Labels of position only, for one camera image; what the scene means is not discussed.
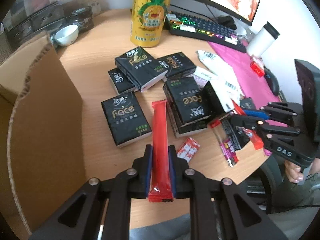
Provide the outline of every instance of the small white dish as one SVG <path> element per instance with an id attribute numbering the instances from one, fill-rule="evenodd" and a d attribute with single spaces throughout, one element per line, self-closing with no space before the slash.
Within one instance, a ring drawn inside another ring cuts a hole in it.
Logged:
<path id="1" fill-rule="evenodd" d="M 78 34 L 78 25 L 72 24 L 58 31 L 54 39 L 60 46 L 69 46 L 76 41 Z"/>

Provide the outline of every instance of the pink mat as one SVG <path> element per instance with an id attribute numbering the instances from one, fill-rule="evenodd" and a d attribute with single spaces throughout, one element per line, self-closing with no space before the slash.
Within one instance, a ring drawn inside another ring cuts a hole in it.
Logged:
<path id="1" fill-rule="evenodd" d="M 268 102 L 280 102 L 279 98 L 271 92 L 264 77 L 259 77 L 250 68 L 250 57 L 246 53 L 239 52 L 226 46 L 209 42 L 214 51 L 227 62 L 235 72 L 241 89 L 246 97 L 251 97 L 256 108 L 266 106 Z M 271 125 L 287 126 L 283 123 L 268 121 Z M 264 149 L 266 155 L 271 152 Z"/>

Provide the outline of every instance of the barcode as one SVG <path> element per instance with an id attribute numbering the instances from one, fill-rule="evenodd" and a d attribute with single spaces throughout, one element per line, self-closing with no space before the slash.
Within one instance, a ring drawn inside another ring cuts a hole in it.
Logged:
<path id="1" fill-rule="evenodd" d="M 228 81 L 226 81 L 226 86 L 232 88 L 232 89 L 236 89 L 236 87 L 232 84 L 230 84 Z"/>
<path id="2" fill-rule="evenodd" d="M 206 55 L 207 57 L 209 57 L 210 59 L 214 60 L 214 58 L 216 57 L 216 55 L 210 53 L 210 52 L 206 52 L 204 55 Z"/>

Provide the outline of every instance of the black jar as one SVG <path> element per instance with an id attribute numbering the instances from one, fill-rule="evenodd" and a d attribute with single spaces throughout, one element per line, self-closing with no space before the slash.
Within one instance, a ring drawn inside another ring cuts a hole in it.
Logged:
<path id="1" fill-rule="evenodd" d="M 90 6 L 79 8 L 71 13 L 70 24 L 78 25 L 79 33 L 93 28 L 93 16 Z"/>

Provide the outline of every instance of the pineapple illustration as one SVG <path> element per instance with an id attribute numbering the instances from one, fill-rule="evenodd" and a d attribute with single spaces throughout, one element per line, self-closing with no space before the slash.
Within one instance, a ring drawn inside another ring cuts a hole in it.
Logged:
<path id="1" fill-rule="evenodd" d="M 140 7 L 139 20 L 146 30 L 154 31 L 162 25 L 167 13 L 167 6 L 164 2 L 165 0 L 150 0 Z"/>

